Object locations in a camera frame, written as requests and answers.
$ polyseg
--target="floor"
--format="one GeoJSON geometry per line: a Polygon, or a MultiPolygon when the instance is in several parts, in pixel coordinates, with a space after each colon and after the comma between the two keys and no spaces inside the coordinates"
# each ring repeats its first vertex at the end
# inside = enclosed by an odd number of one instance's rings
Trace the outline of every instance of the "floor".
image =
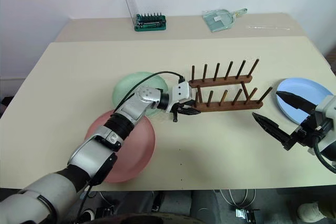
{"type": "MultiPolygon", "coordinates": [[[[0,200],[15,193],[16,190],[0,189],[0,200]]],[[[227,190],[222,190],[224,195],[228,197],[227,190]]],[[[91,208],[96,210],[97,207],[109,207],[110,204],[119,205],[128,192],[99,192],[92,191],[89,194],[84,209],[91,208]]],[[[166,191],[164,200],[161,204],[160,211],[174,212],[178,214],[188,215],[191,205],[191,191],[166,191]]],[[[232,190],[233,197],[238,202],[242,200],[244,190],[232,190]]],[[[219,205],[219,214],[222,223],[243,224],[244,219],[236,218],[235,209],[224,201],[221,194],[217,190],[216,198],[219,205]]],[[[153,197],[152,192],[147,192],[148,197],[153,197]]],[[[249,209],[260,209],[265,224],[302,224],[296,217],[297,207],[304,202],[313,202],[325,196],[336,196],[336,186],[321,187],[305,187],[305,188],[284,188],[284,189],[258,189],[256,190],[256,199],[249,209]]],[[[248,199],[253,196],[253,191],[249,190],[248,199]]],[[[70,223],[76,216],[81,200],[70,209],[68,216],[64,219],[63,224],[70,223]]],[[[323,219],[317,224],[336,223],[336,220],[323,219]]]]}

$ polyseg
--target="black cable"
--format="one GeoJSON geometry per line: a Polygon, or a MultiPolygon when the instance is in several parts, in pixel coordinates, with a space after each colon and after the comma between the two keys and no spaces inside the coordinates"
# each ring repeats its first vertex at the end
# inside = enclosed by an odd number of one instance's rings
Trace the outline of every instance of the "black cable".
{"type": "Polygon", "coordinates": [[[86,201],[86,199],[87,199],[87,197],[88,197],[88,195],[89,195],[92,187],[93,186],[89,186],[89,189],[86,191],[86,194],[85,194],[85,196],[84,196],[84,198],[83,198],[83,200],[82,200],[82,202],[80,204],[80,207],[78,209],[77,216],[76,216],[76,219],[75,219],[75,224],[77,224],[77,222],[78,222],[79,216],[80,216],[80,214],[82,212],[82,209],[83,209],[83,205],[84,205],[84,203],[85,203],[85,201],[86,201]]]}
{"type": "Polygon", "coordinates": [[[161,71],[161,72],[157,72],[157,73],[151,74],[150,76],[148,76],[148,77],[142,79],[141,81],[139,81],[133,88],[131,88],[130,91],[128,91],[128,93],[124,96],[124,98],[119,102],[119,104],[114,109],[114,111],[117,111],[117,109],[120,108],[120,106],[128,99],[128,96],[130,95],[130,93],[132,93],[132,91],[134,89],[136,89],[136,87],[138,87],[140,84],[144,83],[148,79],[152,78],[153,76],[157,76],[158,74],[162,74],[162,73],[171,73],[171,74],[174,74],[174,75],[176,75],[176,76],[178,76],[180,78],[180,81],[184,81],[184,77],[182,75],[176,73],[176,72],[161,71]]]}
{"type": "Polygon", "coordinates": [[[330,170],[333,173],[336,173],[336,168],[333,167],[332,165],[330,165],[321,155],[320,150],[319,150],[319,141],[320,138],[318,136],[313,136],[312,137],[313,140],[313,149],[315,152],[316,157],[318,158],[318,160],[322,163],[322,165],[324,165],[328,170],[330,170]]]}

